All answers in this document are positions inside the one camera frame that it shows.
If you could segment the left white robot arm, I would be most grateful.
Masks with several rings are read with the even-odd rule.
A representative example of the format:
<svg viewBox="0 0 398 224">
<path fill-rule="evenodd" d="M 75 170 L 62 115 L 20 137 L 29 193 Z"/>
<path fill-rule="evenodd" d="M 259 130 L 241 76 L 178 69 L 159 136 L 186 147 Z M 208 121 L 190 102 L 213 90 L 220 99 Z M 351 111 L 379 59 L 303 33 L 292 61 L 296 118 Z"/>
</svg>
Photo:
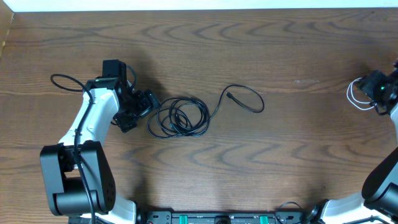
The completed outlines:
<svg viewBox="0 0 398 224">
<path fill-rule="evenodd" d="M 70 129 L 40 152 L 49 209 L 69 223 L 147 222 L 136 203 L 117 193 L 103 150 L 112 124 L 126 133 L 160 106 L 151 90 L 134 89 L 131 69 L 118 59 L 103 61 L 101 76 L 80 84 L 83 102 Z"/>
</svg>

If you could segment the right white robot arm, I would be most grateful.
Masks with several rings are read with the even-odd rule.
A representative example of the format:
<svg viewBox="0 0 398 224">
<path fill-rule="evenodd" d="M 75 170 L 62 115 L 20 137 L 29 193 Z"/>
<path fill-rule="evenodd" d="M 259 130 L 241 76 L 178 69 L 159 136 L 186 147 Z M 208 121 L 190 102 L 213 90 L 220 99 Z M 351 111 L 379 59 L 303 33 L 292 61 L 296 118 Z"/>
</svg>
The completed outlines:
<svg viewBox="0 0 398 224">
<path fill-rule="evenodd" d="M 388 115 L 397 128 L 397 62 L 389 75 L 375 70 L 353 80 L 346 97 L 357 109 Z M 362 190 L 314 206 L 301 223 L 397 223 L 397 149 L 366 178 Z"/>
</svg>

